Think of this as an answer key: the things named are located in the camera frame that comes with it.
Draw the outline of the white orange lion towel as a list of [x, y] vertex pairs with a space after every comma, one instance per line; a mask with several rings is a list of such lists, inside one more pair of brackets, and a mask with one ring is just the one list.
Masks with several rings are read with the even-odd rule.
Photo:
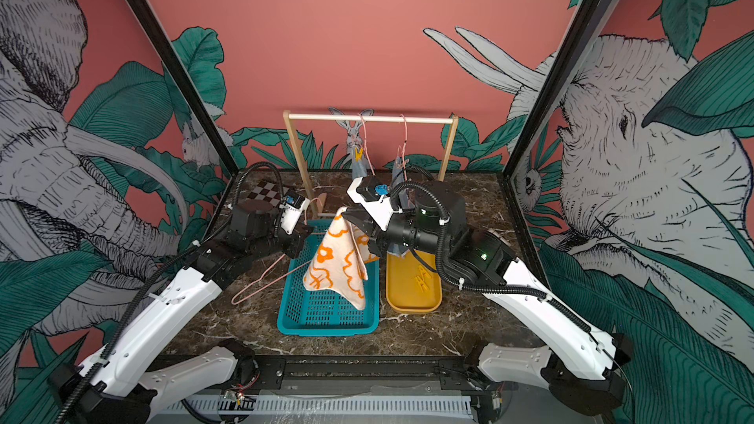
[[378, 257], [368, 248], [369, 236], [344, 218], [341, 207], [325, 232], [304, 275], [308, 292], [332, 291], [345, 298], [356, 310], [365, 310], [366, 265]]

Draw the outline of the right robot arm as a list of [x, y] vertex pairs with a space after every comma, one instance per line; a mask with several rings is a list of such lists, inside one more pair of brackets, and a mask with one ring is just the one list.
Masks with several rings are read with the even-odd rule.
[[496, 234], [469, 225], [465, 199], [441, 181], [396, 186], [375, 176], [353, 180], [345, 218], [368, 237], [379, 256], [392, 245], [435, 258], [440, 279], [460, 292], [482, 294], [506, 309], [542, 347], [483, 345], [471, 363], [491, 383], [545, 389], [567, 408], [586, 416], [624, 404], [630, 383], [622, 367], [633, 345], [623, 334], [592, 325], [562, 302]]

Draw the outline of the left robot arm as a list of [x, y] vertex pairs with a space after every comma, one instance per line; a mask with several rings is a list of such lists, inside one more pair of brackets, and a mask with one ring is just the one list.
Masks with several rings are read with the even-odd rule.
[[129, 303], [111, 340], [79, 366], [48, 378], [58, 423], [146, 423], [163, 409], [232, 377], [255, 377], [253, 352], [234, 340], [161, 371], [147, 369], [204, 308], [259, 259], [297, 257], [312, 200], [282, 190], [277, 204], [235, 196], [227, 220], [159, 268]]

